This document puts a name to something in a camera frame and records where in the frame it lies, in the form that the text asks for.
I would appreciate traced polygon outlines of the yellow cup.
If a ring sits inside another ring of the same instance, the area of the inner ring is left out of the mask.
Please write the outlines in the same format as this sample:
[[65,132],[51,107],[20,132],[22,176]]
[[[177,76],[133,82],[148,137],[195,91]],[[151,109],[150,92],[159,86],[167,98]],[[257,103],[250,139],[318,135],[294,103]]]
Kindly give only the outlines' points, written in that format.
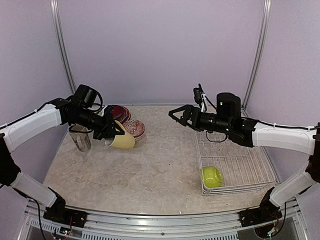
[[103,140],[106,147],[112,147],[116,149],[128,150],[135,146],[135,138],[125,129],[125,127],[119,122],[115,121],[117,125],[124,131],[123,135],[116,135],[114,138],[105,138]]

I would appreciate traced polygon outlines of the pink polka dot plate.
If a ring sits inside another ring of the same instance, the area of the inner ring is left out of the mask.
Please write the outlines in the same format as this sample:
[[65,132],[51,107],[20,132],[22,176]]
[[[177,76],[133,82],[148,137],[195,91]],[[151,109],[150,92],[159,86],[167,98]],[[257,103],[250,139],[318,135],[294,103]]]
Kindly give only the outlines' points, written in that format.
[[129,111],[125,106],[123,106],[123,108],[125,109],[125,113],[124,113],[120,118],[114,119],[115,121],[118,121],[118,122],[120,122],[121,124],[129,121],[130,118],[131,118],[131,113],[130,113],[130,111]]

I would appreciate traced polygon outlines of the blue white zigzag bowl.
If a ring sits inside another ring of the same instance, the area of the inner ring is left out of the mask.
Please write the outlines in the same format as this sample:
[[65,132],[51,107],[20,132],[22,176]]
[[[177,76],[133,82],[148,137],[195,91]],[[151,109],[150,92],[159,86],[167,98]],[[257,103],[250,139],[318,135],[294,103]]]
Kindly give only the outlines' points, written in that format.
[[131,119],[123,124],[124,128],[134,137],[146,130],[145,124],[137,119]]

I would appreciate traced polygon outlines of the white red patterned bowl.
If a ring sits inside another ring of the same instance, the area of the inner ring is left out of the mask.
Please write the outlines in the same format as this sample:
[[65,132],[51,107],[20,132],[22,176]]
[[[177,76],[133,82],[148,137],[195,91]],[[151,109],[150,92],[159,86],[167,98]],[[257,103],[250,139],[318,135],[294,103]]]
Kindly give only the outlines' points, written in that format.
[[134,139],[135,139],[136,141],[138,141],[139,139],[141,139],[141,138],[144,136],[144,134],[145,134],[145,131],[141,132],[140,135],[134,136]]

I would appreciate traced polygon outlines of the white printed mug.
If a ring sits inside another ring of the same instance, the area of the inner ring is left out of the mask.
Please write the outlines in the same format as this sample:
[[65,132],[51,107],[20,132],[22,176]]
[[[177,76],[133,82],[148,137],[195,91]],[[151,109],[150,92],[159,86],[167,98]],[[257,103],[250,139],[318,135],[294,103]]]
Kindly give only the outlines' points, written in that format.
[[73,124],[68,128],[68,132],[80,152],[88,152],[91,149],[90,131],[86,127]]

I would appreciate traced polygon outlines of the lime green bowl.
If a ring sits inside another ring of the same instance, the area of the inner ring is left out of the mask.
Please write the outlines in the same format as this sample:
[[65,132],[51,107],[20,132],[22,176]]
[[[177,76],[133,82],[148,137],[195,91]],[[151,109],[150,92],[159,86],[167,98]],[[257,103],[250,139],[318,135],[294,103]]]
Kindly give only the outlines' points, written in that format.
[[205,166],[200,171],[200,179],[207,189],[220,188],[223,176],[219,169],[214,166]]

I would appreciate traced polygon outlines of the dark red floral plate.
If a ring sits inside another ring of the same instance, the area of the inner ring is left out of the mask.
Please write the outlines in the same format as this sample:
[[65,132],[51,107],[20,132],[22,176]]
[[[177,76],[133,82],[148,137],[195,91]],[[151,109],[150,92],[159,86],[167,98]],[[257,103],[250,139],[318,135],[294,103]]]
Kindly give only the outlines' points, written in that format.
[[113,119],[120,118],[126,111],[121,105],[110,105],[109,111],[112,114]]

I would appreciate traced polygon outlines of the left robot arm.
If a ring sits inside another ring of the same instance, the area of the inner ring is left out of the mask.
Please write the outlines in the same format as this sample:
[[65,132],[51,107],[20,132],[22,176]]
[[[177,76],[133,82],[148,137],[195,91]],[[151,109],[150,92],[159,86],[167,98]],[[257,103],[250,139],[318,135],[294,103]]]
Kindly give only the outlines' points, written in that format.
[[46,213],[61,223],[70,218],[66,201],[54,190],[23,173],[12,153],[31,139],[65,124],[85,127],[93,132],[95,140],[124,135],[111,113],[99,115],[92,109],[96,98],[102,98],[97,90],[81,84],[73,95],[47,101],[31,113],[0,127],[0,185],[37,201],[46,208]]

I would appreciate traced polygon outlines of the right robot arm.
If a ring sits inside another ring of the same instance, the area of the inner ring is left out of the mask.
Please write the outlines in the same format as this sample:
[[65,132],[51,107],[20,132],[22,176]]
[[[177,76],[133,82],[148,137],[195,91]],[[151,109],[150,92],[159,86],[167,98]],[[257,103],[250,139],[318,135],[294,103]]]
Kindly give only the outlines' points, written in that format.
[[307,154],[308,165],[263,196],[259,207],[239,212],[243,226],[281,218],[280,207],[292,197],[304,193],[320,181],[320,127],[288,126],[243,117],[241,99],[230,92],[216,96],[215,113],[208,113],[205,94],[193,90],[197,107],[187,104],[170,110],[168,115],[182,126],[195,131],[224,134],[243,147],[274,147]]

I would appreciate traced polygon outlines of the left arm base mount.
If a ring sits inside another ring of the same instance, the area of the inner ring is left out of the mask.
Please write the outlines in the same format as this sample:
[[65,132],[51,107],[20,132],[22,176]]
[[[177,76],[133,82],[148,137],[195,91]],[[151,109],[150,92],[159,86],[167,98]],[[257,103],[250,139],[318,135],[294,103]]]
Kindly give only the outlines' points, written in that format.
[[70,227],[84,228],[88,214],[85,211],[62,208],[60,210],[53,210],[48,208],[43,214],[43,218]]

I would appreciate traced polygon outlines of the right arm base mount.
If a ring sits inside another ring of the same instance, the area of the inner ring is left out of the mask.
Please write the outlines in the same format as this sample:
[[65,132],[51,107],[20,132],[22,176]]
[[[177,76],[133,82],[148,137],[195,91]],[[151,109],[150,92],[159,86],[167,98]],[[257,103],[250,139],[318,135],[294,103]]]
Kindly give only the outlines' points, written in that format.
[[280,219],[283,215],[279,209],[268,210],[258,208],[247,208],[238,213],[241,226],[249,227],[267,223],[276,219]]

